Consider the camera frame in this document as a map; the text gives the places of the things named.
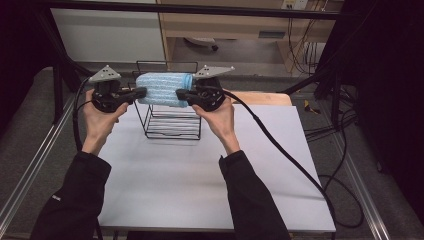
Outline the light blue towel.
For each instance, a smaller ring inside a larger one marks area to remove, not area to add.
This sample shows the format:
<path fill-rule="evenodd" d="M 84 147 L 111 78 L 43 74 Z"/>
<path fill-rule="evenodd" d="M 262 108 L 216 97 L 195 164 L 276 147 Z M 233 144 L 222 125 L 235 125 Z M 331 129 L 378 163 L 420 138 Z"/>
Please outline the light blue towel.
<path fill-rule="evenodd" d="M 190 90 L 192 87 L 191 73 L 145 73 L 136 79 L 136 87 L 145 87 L 146 96 L 138 100 L 140 104 L 162 105 L 185 108 L 186 100 L 179 100 L 176 91 Z"/>

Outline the wooden board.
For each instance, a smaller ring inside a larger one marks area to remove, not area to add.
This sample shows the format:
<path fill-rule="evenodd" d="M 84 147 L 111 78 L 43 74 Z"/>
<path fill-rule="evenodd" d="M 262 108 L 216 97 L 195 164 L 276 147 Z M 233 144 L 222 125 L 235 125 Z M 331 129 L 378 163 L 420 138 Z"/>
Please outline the wooden board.
<path fill-rule="evenodd" d="M 279 105 L 291 106 L 292 102 L 288 95 L 282 93 L 265 93 L 252 91 L 233 91 L 233 94 L 247 105 Z"/>

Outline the white cabinet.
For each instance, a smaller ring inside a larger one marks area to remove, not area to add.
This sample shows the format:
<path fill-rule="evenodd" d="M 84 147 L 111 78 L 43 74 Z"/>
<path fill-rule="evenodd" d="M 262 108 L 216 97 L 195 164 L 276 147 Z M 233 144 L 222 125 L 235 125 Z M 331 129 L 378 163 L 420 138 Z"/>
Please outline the white cabinet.
<path fill-rule="evenodd" d="M 67 54 L 78 62 L 165 59 L 155 13 L 53 9 Z"/>

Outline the black frame bar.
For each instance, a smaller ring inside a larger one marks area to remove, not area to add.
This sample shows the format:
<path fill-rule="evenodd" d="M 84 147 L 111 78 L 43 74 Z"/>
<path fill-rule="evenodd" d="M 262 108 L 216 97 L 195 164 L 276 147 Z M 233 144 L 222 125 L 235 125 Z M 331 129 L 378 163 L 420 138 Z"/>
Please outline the black frame bar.
<path fill-rule="evenodd" d="M 254 9 L 245 7 L 150 4 L 104 1 L 74 1 L 74 0 L 35 0 L 43 7 L 56 9 L 122 11 L 146 13 L 173 13 L 173 14 L 203 14 L 225 16 L 251 16 L 292 19 L 341 20 L 352 17 L 352 14 L 340 12 L 302 11 L 302 10 L 275 10 Z"/>

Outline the yellow and black object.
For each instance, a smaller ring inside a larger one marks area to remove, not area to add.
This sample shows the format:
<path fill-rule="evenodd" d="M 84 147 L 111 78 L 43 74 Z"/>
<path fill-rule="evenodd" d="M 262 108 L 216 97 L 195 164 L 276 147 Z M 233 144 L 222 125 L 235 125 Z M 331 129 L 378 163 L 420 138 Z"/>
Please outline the yellow and black object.
<path fill-rule="evenodd" d="M 321 111 L 319 109 L 313 108 L 308 100 L 304 100 L 304 110 L 314 114 L 321 114 Z"/>

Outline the aluminium rail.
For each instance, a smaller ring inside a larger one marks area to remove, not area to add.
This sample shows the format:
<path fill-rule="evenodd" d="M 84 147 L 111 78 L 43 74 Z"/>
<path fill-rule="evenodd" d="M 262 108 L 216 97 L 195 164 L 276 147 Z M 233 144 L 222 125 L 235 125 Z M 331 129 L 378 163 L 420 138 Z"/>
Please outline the aluminium rail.
<path fill-rule="evenodd" d="M 37 152 L 31 159 L 29 165 L 25 169 L 22 177 L 14 188 L 13 192 L 6 201 L 4 207 L 0 211 L 0 236 L 4 235 L 12 222 L 17 210 L 23 202 L 27 192 L 37 177 L 40 169 L 42 168 L 44 161 L 48 157 L 52 147 L 54 146 L 58 136 L 62 132 L 64 125 L 69 119 L 74 99 L 69 97 L 63 107 L 63 115 L 59 118 L 58 122 L 53 124 L 48 131 L 46 137 L 38 148 Z"/>
<path fill-rule="evenodd" d="M 390 240 L 390 234 L 382 220 L 379 211 L 371 197 L 368 188 L 360 175 L 353 158 L 351 157 L 347 144 L 343 141 L 342 134 L 336 133 L 334 135 L 334 142 L 340 154 L 346 153 L 344 159 L 344 168 L 346 174 L 351 182 L 354 192 L 358 197 L 359 202 L 363 207 L 363 213 L 368 223 L 371 233 L 375 240 Z"/>

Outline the white power outlet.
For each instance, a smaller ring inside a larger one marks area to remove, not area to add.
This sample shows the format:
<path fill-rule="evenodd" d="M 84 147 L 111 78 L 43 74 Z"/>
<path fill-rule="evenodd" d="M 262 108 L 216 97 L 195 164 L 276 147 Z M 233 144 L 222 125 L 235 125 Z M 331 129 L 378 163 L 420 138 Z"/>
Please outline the white power outlet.
<path fill-rule="evenodd" d="M 308 0 L 283 0 L 281 8 L 288 10 L 304 10 Z"/>

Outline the black metal stand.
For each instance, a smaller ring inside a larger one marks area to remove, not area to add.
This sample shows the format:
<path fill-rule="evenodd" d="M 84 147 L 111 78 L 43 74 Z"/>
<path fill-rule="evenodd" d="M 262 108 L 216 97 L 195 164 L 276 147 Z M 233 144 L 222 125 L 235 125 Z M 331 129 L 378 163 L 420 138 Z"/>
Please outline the black metal stand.
<path fill-rule="evenodd" d="M 332 95 L 330 123 L 336 130 L 340 129 L 339 123 L 339 106 L 341 93 L 341 73 L 342 66 L 340 63 L 332 62 L 325 64 L 321 69 L 316 71 L 312 76 L 302 80 L 285 90 L 283 94 L 291 95 L 296 91 L 314 83 L 318 83 L 318 87 L 314 91 L 314 96 L 317 100 L 322 100 L 328 95 Z"/>
<path fill-rule="evenodd" d="M 80 76 L 89 76 L 91 72 L 68 55 L 49 8 L 39 7 L 35 11 L 35 17 L 40 25 L 40 32 L 47 39 L 47 47 L 50 50 L 49 59 L 52 61 L 53 67 L 53 123 L 57 124 L 64 115 L 63 84 L 75 92 L 81 83 Z"/>

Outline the person's left hand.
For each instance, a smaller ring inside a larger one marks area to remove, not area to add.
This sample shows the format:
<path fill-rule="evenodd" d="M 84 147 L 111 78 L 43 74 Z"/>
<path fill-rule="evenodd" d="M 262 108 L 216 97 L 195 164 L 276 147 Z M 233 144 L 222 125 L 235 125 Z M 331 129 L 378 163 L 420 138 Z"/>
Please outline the person's left hand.
<path fill-rule="evenodd" d="M 93 89 L 86 92 L 87 104 L 83 107 L 86 137 L 82 145 L 82 151 L 98 155 L 106 143 L 108 136 L 111 134 L 114 125 L 127 112 L 129 104 L 124 102 L 115 112 L 104 113 L 96 109 L 92 103 L 93 92 Z"/>

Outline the wooden desk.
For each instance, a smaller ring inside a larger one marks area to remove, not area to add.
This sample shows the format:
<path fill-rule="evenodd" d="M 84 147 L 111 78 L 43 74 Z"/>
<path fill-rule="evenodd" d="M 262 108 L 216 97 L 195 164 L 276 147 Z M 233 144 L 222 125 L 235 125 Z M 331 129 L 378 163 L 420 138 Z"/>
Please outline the wooden desk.
<path fill-rule="evenodd" d="M 282 9 L 283 0 L 156 0 L 159 4 Z M 308 0 L 302 11 L 340 12 L 343 0 Z M 307 43 L 325 43 L 335 22 L 203 14 L 159 15 L 163 38 L 261 39 L 274 41 L 288 72 L 300 67 Z"/>

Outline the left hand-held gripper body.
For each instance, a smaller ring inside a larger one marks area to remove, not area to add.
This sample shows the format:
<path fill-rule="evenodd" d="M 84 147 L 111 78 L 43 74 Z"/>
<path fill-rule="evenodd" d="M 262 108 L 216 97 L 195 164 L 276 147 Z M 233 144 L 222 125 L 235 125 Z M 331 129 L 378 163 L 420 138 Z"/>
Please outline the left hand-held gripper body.
<path fill-rule="evenodd" d="M 93 85 L 92 103 L 104 113 L 114 113 L 123 103 L 132 104 L 135 93 L 121 88 L 121 75 L 106 65 L 88 80 Z"/>

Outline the black wire rack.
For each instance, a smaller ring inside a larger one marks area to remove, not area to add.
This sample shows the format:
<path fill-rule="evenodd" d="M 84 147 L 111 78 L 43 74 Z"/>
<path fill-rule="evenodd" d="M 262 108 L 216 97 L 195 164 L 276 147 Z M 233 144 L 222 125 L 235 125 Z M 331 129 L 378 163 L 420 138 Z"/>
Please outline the black wire rack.
<path fill-rule="evenodd" d="M 197 62 L 173 61 L 137 61 L 137 69 L 132 72 L 136 87 L 136 79 L 145 73 L 173 72 L 191 73 L 198 71 Z M 144 134 L 149 139 L 181 139 L 199 140 L 201 137 L 201 118 L 189 107 L 170 107 L 162 105 L 140 104 L 135 108 Z"/>

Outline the office chair base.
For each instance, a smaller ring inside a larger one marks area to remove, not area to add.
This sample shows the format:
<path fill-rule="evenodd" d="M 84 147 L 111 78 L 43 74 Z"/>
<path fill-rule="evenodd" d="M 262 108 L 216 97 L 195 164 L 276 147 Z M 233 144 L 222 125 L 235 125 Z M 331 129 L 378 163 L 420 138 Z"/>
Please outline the office chair base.
<path fill-rule="evenodd" d="M 208 47 L 212 51 L 217 51 L 219 49 L 219 47 L 216 45 L 216 41 L 213 38 L 186 37 L 185 40 L 198 46 Z"/>

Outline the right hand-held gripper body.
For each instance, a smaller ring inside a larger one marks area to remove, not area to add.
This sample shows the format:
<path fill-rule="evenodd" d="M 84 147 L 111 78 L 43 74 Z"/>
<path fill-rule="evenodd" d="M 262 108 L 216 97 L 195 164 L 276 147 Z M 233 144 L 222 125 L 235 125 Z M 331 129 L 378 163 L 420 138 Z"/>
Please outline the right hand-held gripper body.
<path fill-rule="evenodd" d="M 223 88 L 218 77 L 234 70 L 233 66 L 218 67 L 204 65 L 193 75 L 194 83 L 189 90 L 191 99 L 186 100 L 190 106 L 198 105 L 206 112 L 215 111 L 225 100 Z"/>

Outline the person's right hand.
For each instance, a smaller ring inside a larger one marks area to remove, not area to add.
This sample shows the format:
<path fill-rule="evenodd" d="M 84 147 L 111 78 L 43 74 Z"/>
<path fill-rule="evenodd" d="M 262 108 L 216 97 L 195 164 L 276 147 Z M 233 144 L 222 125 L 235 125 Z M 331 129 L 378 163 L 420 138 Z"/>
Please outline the person's right hand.
<path fill-rule="evenodd" d="M 198 116 L 207 121 L 228 155 L 240 150 L 234 130 L 234 107 L 229 97 L 226 97 L 222 105 L 212 112 L 206 112 L 198 105 L 193 105 L 192 108 Z"/>

